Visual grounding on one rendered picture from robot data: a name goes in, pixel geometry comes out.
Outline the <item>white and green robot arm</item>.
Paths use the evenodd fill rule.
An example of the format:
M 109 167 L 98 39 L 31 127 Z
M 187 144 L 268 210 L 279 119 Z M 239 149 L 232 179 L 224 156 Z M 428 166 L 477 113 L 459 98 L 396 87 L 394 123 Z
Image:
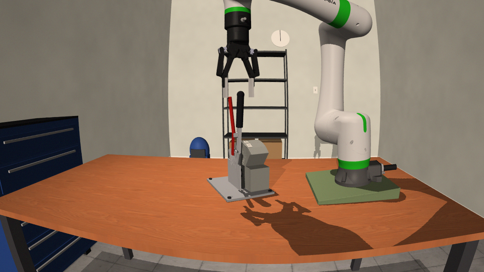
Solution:
M 301 10 L 321 20 L 321 86 L 314 129 L 325 142 L 337 145 L 336 184 L 361 187 L 381 182 L 385 171 L 397 165 L 383 165 L 371 158 L 371 121 L 368 115 L 344 111 L 344 57 L 346 41 L 366 36 L 373 25 L 365 8 L 348 0 L 270 0 Z M 225 30 L 251 29 L 252 0 L 223 0 Z

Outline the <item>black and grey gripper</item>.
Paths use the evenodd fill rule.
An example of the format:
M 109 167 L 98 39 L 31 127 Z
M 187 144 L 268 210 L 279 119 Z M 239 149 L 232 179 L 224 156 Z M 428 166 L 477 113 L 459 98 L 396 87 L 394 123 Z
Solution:
M 223 70 L 223 61 L 225 51 L 228 51 L 228 61 Z M 249 46 L 249 29 L 245 27 L 232 27 L 227 29 L 227 45 L 218 49 L 219 58 L 217 64 L 216 76 L 222 78 L 223 98 L 228 98 L 228 73 L 231 68 L 233 60 L 238 57 L 244 63 L 249 76 L 248 79 L 248 97 L 254 97 L 254 79 L 259 76 L 259 64 L 257 59 L 257 49 L 252 49 Z M 250 52 L 252 67 L 247 53 Z M 223 70 L 223 72 L 222 72 Z

